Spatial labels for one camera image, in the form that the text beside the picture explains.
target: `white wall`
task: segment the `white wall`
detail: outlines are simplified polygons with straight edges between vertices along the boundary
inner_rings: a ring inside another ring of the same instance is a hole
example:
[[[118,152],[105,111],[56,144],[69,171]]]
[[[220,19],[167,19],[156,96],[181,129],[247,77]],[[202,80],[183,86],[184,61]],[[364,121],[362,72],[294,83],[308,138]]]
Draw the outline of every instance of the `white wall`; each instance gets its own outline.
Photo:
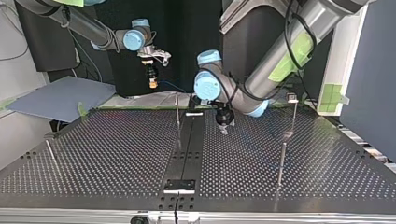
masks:
[[[334,29],[329,59],[318,101],[319,105],[326,84],[342,85],[341,94],[345,95],[347,92],[347,85],[361,39],[361,30],[366,17],[367,7],[363,7],[356,15],[343,18]],[[342,107],[342,104],[338,104],[334,113],[319,112],[319,114],[322,116],[340,116]]]
[[[2,1],[14,7],[12,0]],[[18,19],[8,9],[1,8],[19,25]],[[25,38],[0,13],[0,59],[19,55],[25,48]],[[35,70],[30,52],[19,59],[0,61],[0,105],[44,85],[46,79]],[[0,169],[37,146],[44,134],[50,131],[48,122],[47,119],[0,111]]]

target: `wire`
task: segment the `wire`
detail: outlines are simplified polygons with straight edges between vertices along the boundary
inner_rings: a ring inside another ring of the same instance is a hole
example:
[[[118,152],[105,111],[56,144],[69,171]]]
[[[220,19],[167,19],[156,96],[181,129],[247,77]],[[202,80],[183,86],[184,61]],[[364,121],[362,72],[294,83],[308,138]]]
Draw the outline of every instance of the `wire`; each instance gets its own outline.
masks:
[[[291,45],[290,45],[289,16],[290,16],[290,13],[291,13],[291,6],[293,5],[293,2],[294,2],[294,0],[290,1],[289,5],[288,5],[288,9],[286,11],[285,31],[284,31],[285,42],[286,42],[286,45],[288,47],[288,52],[289,52],[289,55],[291,57],[291,60],[293,61],[294,65],[298,68],[298,70],[296,72],[296,75],[301,80],[301,83],[303,85],[304,91],[308,95],[308,98],[311,100],[312,105],[314,106],[314,108],[316,110],[318,110],[318,107],[317,107],[316,104],[314,104],[313,98],[309,94],[309,92],[308,92],[308,90],[307,90],[307,88],[306,88],[306,86],[304,84],[303,77],[302,77],[302,75],[300,73],[300,71],[304,69],[304,66],[300,66],[300,64],[297,62],[297,60],[296,60],[296,58],[294,56],[294,52],[293,52],[293,50],[291,48]],[[317,44],[318,44],[317,38],[316,38],[315,34],[311,31],[309,26],[306,24],[305,20],[300,15],[298,15],[297,13],[292,13],[292,17],[294,19],[296,19],[305,28],[306,32],[310,35],[310,37],[312,39],[312,42],[313,42],[313,47],[312,47],[311,52],[309,53],[309,57],[312,57],[312,54],[314,53],[314,51],[315,51],[315,49],[317,47]]]
[[[74,70],[74,68],[72,68],[72,72],[73,72],[73,75],[74,75],[75,77],[77,77],[77,74],[76,74],[76,71]]]
[[[174,215],[175,215],[175,224],[178,224],[177,207],[178,207],[178,197],[179,197],[179,196],[180,196],[180,193],[177,195],[176,204],[175,204],[175,211],[174,211]]]
[[[167,85],[169,85],[169,86],[172,86],[172,87],[175,88],[175,89],[178,89],[178,90],[180,90],[180,91],[182,91],[182,92],[184,92],[184,93],[187,93],[185,90],[181,89],[180,87],[178,87],[177,85],[175,85],[175,84],[173,84],[173,83],[171,83],[171,82],[169,82],[169,81],[160,81],[159,83],[167,84]]]
[[[0,59],[0,62],[4,62],[4,61],[10,61],[10,60],[14,60],[14,59],[18,59],[18,58],[22,57],[23,55],[25,55],[25,54],[27,53],[27,51],[28,51],[28,50],[29,50],[29,47],[28,47],[28,46],[26,46],[26,49],[25,49],[25,50],[24,50],[24,52],[23,52],[23,53],[21,53],[20,55],[17,55],[17,56],[11,57],[11,58]]]
[[[18,13],[17,13],[17,11],[16,11],[13,7],[11,7],[11,6],[9,6],[9,5],[5,4],[5,3],[0,4],[0,7],[6,7],[6,8],[8,8],[8,9],[10,9],[10,10],[15,14],[15,16],[18,17]],[[18,32],[20,35],[24,36],[23,32],[22,32],[22,31],[18,28],[18,26],[11,20],[11,18],[6,14],[6,12],[5,12],[2,8],[0,8],[0,11],[1,11],[2,14],[7,18],[7,20],[11,23],[11,25],[17,30],[17,32]],[[18,59],[18,58],[22,57],[23,55],[25,55],[25,54],[27,53],[28,50],[29,50],[29,46],[26,44],[26,49],[23,51],[23,53],[21,53],[21,54],[19,54],[19,55],[17,55],[17,56],[10,57],[10,58],[0,59],[0,62]]]
[[[7,4],[0,4],[0,7],[6,7],[8,8],[12,13],[14,13],[14,15],[18,18],[18,12],[11,6],[7,5]],[[7,15],[7,13],[0,8],[0,11],[2,12],[2,14],[6,17],[6,19],[9,21],[9,23],[11,23],[11,25],[15,28],[15,30],[20,33],[20,35],[24,36],[24,33],[22,30],[20,30],[20,28],[17,26],[17,24],[15,24],[12,19]]]
[[[88,60],[90,60],[90,62],[92,63],[93,67],[95,67],[98,75],[99,75],[99,81],[103,82],[103,77],[102,77],[102,73],[100,72],[98,66],[96,65],[96,63],[92,60],[92,58],[90,57],[90,55],[88,55],[88,53],[85,51],[85,49],[79,44],[79,42],[77,41],[76,37],[73,35],[73,33],[67,29],[70,33],[70,35],[73,37],[73,39],[76,41],[76,44],[79,46],[79,48],[82,50],[82,52],[85,54],[85,56],[87,56]]]
[[[301,65],[298,63],[298,61],[297,61],[297,59],[296,59],[296,57],[295,57],[295,55],[294,55],[294,52],[293,52],[293,50],[292,50],[292,48],[291,48],[291,43],[290,43],[290,35],[291,35],[291,34],[290,34],[290,32],[289,32],[289,17],[290,17],[291,7],[292,7],[293,3],[294,3],[294,0],[291,0],[291,1],[289,2],[288,9],[287,9],[287,11],[286,11],[286,17],[285,17],[285,31],[283,32],[283,36],[285,37],[286,46],[287,46],[287,48],[288,48],[288,52],[289,52],[289,55],[290,55],[290,57],[291,57],[291,60],[293,61],[294,65],[295,65],[299,70],[303,70],[304,67],[301,66]],[[311,39],[312,39],[313,47],[312,47],[312,50],[311,50],[310,55],[309,55],[309,57],[312,57],[312,54],[313,54],[313,52],[315,51],[315,49],[316,49],[316,47],[317,47],[317,44],[318,44],[317,38],[316,38],[315,34],[311,31],[311,29],[309,28],[309,26],[306,24],[306,21],[304,20],[304,18],[302,18],[300,15],[298,15],[298,14],[296,14],[296,13],[292,13],[292,17],[293,17],[294,19],[296,19],[296,20],[304,27],[304,29],[306,30],[306,32],[309,34],[309,36],[310,36]]]
[[[311,97],[311,94],[309,94],[309,91],[307,90],[307,88],[306,88],[306,86],[304,84],[304,80],[303,80],[303,77],[300,74],[300,71],[298,71],[297,74],[298,74],[297,77],[301,80],[301,84],[303,84],[304,91],[308,95],[308,98],[311,100],[312,105],[314,106],[315,110],[318,110],[317,104],[313,102],[313,100],[312,100],[313,98]]]

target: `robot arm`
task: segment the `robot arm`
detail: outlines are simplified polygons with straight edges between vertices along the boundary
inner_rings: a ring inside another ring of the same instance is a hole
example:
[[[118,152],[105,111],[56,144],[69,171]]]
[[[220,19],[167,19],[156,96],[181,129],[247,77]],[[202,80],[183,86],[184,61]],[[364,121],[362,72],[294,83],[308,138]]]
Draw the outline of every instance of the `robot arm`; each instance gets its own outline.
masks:
[[[98,50],[119,51],[128,49],[137,51],[137,56],[142,58],[148,70],[156,70],[154,60],[167,66],[171,55],[160,49],[155,49],[153,39],[155,32],[151,32],[149,21],[139,19],[132,21],[131,30],[113,31],[98,20],[91,18],[75,7],[69,7],[52,0],[16,0],[23,7],[33,13],[49,17],[85,38],[91,40],[92,46]],[[158,74],[151,73],[150,87],[157,87]]]
[[[310,59],[314,40],[319,43],[345,16],[358,12],[369,0],[309,0],[299,13],[314,38],[297,20],[289,24],[291,50],[299,65]],[[245,115],[259,117],[268,106],[266,96],[297,67],[289,55],[284,34],[262,58],[242,87],[222,71],[221,58],[216,50],[198,56],[200,71],[194,89],[198,97],[220,101]]]

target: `gray panel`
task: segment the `gray panel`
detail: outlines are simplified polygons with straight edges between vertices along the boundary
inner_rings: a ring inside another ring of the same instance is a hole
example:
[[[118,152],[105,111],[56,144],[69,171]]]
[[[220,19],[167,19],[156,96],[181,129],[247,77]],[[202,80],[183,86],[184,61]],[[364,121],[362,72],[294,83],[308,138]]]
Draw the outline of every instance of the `gray panel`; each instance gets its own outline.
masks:
[[[341,121],[354,133],[396,161],[396,101],[393,96],[396,1],[372,3],[361,33]]]

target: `metal bracket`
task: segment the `metal bracket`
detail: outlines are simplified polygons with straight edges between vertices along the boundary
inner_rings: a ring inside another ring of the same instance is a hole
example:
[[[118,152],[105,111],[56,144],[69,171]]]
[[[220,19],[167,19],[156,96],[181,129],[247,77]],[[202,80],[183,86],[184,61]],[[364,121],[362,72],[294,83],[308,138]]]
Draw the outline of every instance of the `metal bracket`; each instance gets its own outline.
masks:
[[[195,180],[168,180],[163,188],[165,194],[194,194]]]
[[[341,95],[340,103],[343,105],[349,105],[350,99],[345,95]]]
[[[140,58],[154,58],[159,63],[161,63],[164,67],[169,64],[169,59],[172,55],[164,50],[155,49],[153,45],[143,47],[137,52],[137,56]]]
[[[234,0],[220,18],[220,31],[227,34],[238,22],[240,22],[252,9],[261,6],[273,7],[283,17],[290,0]],[[292,9],[295,10],[298,3],[295,2]]]

